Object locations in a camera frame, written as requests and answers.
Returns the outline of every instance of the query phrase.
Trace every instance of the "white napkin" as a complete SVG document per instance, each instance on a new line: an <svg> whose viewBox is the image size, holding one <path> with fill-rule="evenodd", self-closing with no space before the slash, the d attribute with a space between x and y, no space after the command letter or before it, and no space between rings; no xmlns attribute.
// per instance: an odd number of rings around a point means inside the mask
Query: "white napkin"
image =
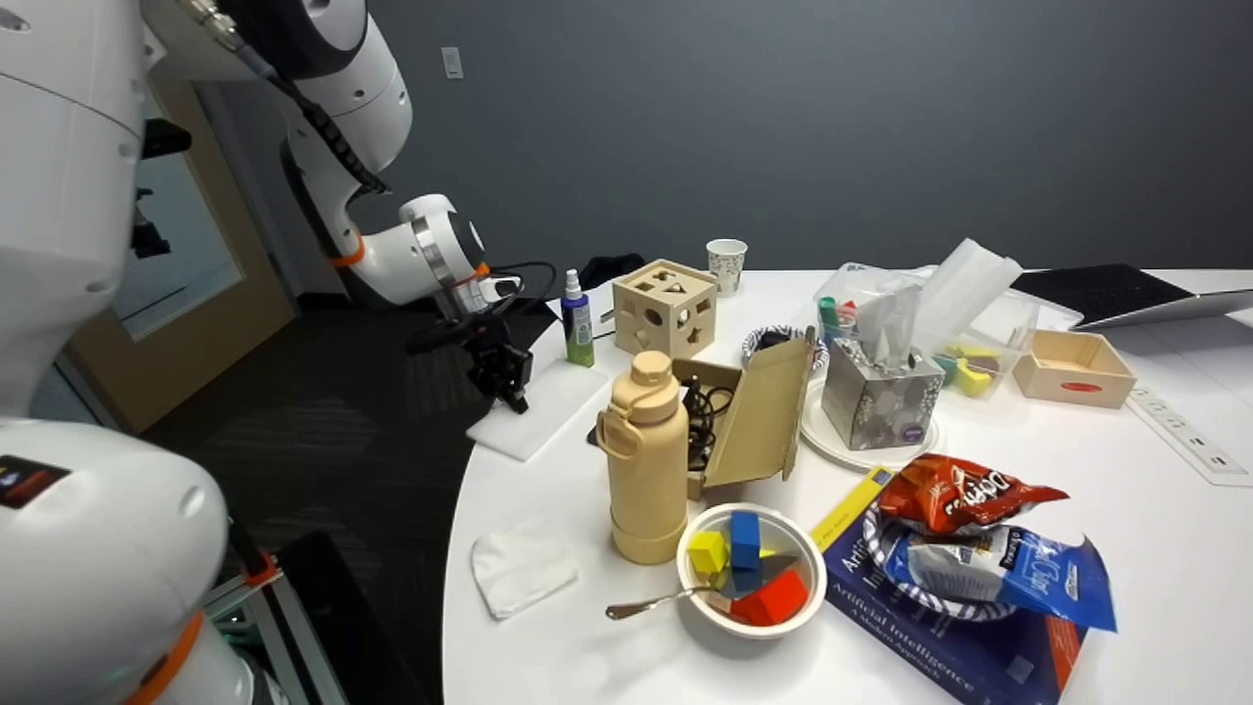
<svg viewBox="0 0 1253 705"><path fill-rule="evenodd" d="M479 536L469 570L496 621L580 580L569 539L539 516Z"/></svg>

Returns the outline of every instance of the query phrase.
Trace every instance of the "bottle cap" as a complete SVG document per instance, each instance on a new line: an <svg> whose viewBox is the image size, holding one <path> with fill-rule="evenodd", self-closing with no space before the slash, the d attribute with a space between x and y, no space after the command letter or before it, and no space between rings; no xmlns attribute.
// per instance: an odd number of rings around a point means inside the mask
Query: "bottle cap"
<svg viewBox="0 0 1253 705"><path fill-rule="evenodd" d="M670 356L657 348L648 348L631 360L631 379L643 387L661 387L670 379Z"/></svg>
<svg viewBox="0 0 1253 705"><path fill-rule="evenodd" d="M563 294L583 294L580 270L563 270Z"/></svg>

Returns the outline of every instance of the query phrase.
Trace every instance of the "gray wall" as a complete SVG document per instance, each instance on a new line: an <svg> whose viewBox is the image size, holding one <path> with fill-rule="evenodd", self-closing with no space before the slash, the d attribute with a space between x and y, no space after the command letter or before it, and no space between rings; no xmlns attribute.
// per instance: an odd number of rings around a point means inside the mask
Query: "gray wall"
<svg viewBox="0 0 1253 705"><path fill-rule="evenodd" d="M1253 263L1251 0L374 0L421 103L388 181L469 194L496 255L757 264ZM440 48L461 48L445 83ZM211 88L298 291L261 84Z"/></svg>

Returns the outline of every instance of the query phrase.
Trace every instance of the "spoon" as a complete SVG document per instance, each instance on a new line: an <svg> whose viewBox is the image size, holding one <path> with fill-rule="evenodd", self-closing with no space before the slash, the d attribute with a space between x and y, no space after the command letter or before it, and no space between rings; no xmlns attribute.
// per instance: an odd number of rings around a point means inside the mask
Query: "spoon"
<svg viewBox="0 0 1253 705"><path fill-rule="evenodd" d="M606 620L635 620L635 616L643 616L648 606L656 606L656 604L670 604L670 600L691 600L691 595L696 595L696 591L720 591L720 588L684 588L684 591L670 591L670 595L649 595L649 600L635 600L635 604L606 604L603 606L603 616Z"/></svg>

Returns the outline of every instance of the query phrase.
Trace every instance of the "desk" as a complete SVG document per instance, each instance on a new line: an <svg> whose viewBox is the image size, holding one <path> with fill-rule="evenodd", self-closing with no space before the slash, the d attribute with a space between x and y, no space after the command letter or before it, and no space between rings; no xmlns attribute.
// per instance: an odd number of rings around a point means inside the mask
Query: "desk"
<svg viewBox="0 0 1253 705"><path fill-rule="evenodd" d="M1188 291L1251 287L1253 272L1206 270L1162 276ZM737 360L757 323L811 319L828 272L747 270L720 300L720 343L701 360ZM1128 362L1210 439L1253 464L1253 311L1111 332ZM673 563L635 569L606 542L603 455L583 442L627 356L603 341L601 392L538 459L476 451L445 561L442 685L449 705L506 699L949 699L923 672L828 606L804 635L760 656L725 656L673 606L631 621L603 604L670 591ZM1217 489L1183 463L1131 405L940 394L938 451L968 455L1026 482L1054 482L1069 501L1032 511L1047 532L1090 532L1118 582L1120 635L1090 635L1067 699L1247 699L1253 667L1253 489ZM787 482L760 482L747 501L815 526L857 476L807 445ZM580 582L495 621L469 580L469 539L520 516L549 516L577 548Z"/></svg>

